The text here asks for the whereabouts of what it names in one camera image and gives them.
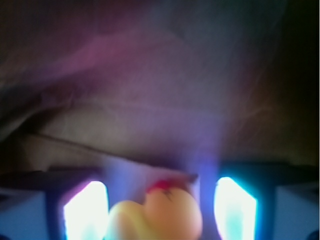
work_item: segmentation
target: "yellow rubber duck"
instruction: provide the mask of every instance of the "yellow rubber duck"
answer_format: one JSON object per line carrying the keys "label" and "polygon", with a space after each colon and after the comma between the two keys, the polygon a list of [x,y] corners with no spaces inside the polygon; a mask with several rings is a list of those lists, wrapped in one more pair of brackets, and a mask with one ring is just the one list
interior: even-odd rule
{"label": "yellow rubber duck", "polygon": [[107,240],[197,240],[203,220],[185,184],[161,180],[146,191],[143,205],[121,201],[109,214]]}

